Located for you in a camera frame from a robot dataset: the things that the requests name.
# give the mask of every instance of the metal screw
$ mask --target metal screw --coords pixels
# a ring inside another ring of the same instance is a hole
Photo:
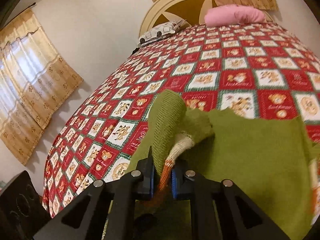
[[[192,171],[192,170],[186,171],[186,176],[187,177],[194,177],[195,175],[196,175],[195,171]]]
[[[103,181],[101,179],[95,180],[93,185],[95,187],[101,187],[103,185]]]
[[[141,175],[141,171],[138,171],[138,170],[131,171],[132,177],[139,177],[140,175]]]
[[[223,185],[226,186],[226,187],[231,187],[233,185],[233,182],[230,179],[225,179],[223,181]]]

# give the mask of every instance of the bedspread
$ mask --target bedspread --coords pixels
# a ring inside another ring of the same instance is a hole
[[[320,63],[275,23],[189,27],[128,58],[66,123],[49,152],[43,206],[55,216],[96,179],[119,179],[164,89],[191,108],[245,118],[301,114],[320,141]]]

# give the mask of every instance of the pink pillow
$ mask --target pink pillow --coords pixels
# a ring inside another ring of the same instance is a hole
[[[208,27],[231,24],[263,23],[266,17],[262,11],[251,6],[228,4],[209,9],[204,17]]]

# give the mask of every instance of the patterned pillow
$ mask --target patterned pillow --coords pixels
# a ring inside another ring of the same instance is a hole
[[[168,33],[168,34],[162,35],[162,36],[160,36],[160,37],[152,38],[152,39],[150,39],[150,40],[148,40],[148,41],[146,41],[146,42],[144,42],[144,43],[140,43],[140,44],[138,45],[138,48],[143,48],[143,47],[145,47],[145,46],[147,46],[147,45],[149,45],[149,44],[151,44],[151,43],[154,43],[154,42],[157,42],[157,41],[162,41],[162,40],[164,40],[164,39],[166,39],[166,38],[169,38],[170,36],[172,36],[172,34],[171,34],[171,33]]]
[[[159,38],[161,36],[170,34],[175,34],[179,29],[180,26],[185,22],[185,20],[179,20],[179,21],[172,21],[167,23],[159,24],[155,27],[153,27],[150,31],[147,31],[139,38],[139,47],[141,44],[154,39]]]

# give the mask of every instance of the curtain rod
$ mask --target curtain rod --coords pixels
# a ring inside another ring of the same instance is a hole
[[[30,7],[32,6],[35,6],[36,5],[36,2],[34,2],[33,4],[29,5],[27,8],[25,8],[23,11],[19,12],[15,17],[13,17],[10,22],[12,22],[12,20],[14,20],[18,15],[22,14],[25,10],[29,9]],[[3,26],[2,29],[0,30],[3,30],[10,22],[8,22],[5,26]]]

